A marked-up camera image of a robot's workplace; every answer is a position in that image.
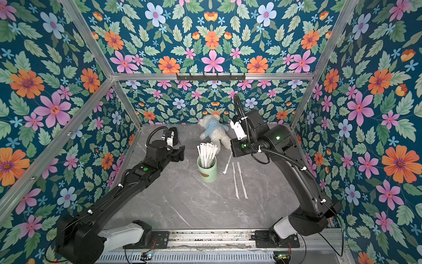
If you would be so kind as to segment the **white straw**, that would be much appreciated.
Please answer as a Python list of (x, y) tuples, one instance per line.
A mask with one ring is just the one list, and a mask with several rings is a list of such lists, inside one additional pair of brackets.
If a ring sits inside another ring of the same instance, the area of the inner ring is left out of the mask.
[(245, 182), (244, 182), (244, 178), (243, 178), (243, 174), (242, 174), (242, 170), (241, 170), (241, 166), (240, 166), (239, 161), (237, 161), (237, 168), (238, 168), (238, 171), (239, 171), (239, 174), (240, 174), (240, 180), (241, 180), (242, 190), (244, 192), (245, 199), (248, 199), (248, 194), (247, 194), (247, 191), (246, 191)]
[(229, 158), (228, 158), (227, 163), (226, 163), (226, 165), (225, 165), (225, 169), (224, 169), (224, 171), (223, 171), (223, 174), (227, 174), (227, 171), (228, 171), (229, 164), (230, 164), (230, 161), (231, 161), (232, 156), (233, 156), (233, 154), (230, 154), (230, 155), (229, 155)]
[(233, 177), (234, 177), (234, 186), (235, 186), (236, 198), (240, 199), (239, 192), (238, 192), (238, 184), (237, 184), (236, 169), (235, 169), (234, 162), (232, 162), (232, 168), (233, 168)]

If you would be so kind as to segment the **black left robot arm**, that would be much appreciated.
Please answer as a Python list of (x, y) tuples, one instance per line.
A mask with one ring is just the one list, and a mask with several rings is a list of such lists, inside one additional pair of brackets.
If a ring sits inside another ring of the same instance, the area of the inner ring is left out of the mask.
[(105, 229), (108, 221), (134, 196), (147, 189), (171, 162), (184, 160), (185, 147), (173, 150), (163, 140), (147, 144), (146, 157), (121, 182), (76, 216), (58, 222), (55, 252), (72, 264), (94, 264), (101, 255), (128, 244), (151, 243), (151, 226), (137, 220)]

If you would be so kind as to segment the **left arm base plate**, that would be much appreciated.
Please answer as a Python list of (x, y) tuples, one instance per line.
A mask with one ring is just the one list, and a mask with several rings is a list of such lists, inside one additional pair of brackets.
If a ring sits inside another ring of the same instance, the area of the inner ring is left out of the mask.
[(141, 240), (135, 244), (124, 246), (125, 249), (166, 249), (169, 242), (170, 232), (168, 231), (151, 231), (147, 235), (143, 235)]

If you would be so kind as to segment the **green metal straw cup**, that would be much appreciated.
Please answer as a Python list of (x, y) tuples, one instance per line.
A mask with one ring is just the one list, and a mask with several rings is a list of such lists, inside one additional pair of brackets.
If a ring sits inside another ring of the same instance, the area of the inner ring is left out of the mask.
[(205, 183), (212, 183), (214, 182), (218, 177), (218, 166), (217, 166), (217, 159), (214, 157), (214, 160), (212, 162), (212, 165), (210, 168), (203, 168), (201, 158), (198, 157), (197, 159), (197, 165), (200, 172), (200, 178)]

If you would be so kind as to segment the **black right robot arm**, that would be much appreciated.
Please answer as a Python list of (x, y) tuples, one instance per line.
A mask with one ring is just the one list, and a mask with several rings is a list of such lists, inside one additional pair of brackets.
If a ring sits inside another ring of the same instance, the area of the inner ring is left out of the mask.
[(275, 164), (292, 188), (299, 207), (270, 227), (272, 236), (286, 239), (290, 235), (309, 236), (320, 233), (341, 209), (332, 201), (301, 155), (301, 148), (292, 131), (285, 125), (270, 128), (257, 110), (242, 110), (231, 122), (236, 138), (231, 140), (233, 156), (265, 154)]

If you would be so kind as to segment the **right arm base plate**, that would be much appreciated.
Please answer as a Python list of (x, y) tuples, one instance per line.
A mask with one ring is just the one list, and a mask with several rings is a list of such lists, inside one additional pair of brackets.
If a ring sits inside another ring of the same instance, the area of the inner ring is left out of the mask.
[(300, 248), (300, 240), (297, 235), (290, 235), (286, 239), (279, 238), (277, 234), (269, 230), (256, 230), (251, 239), (255, 241), (256, 248), (270, 249), (270, 248)]

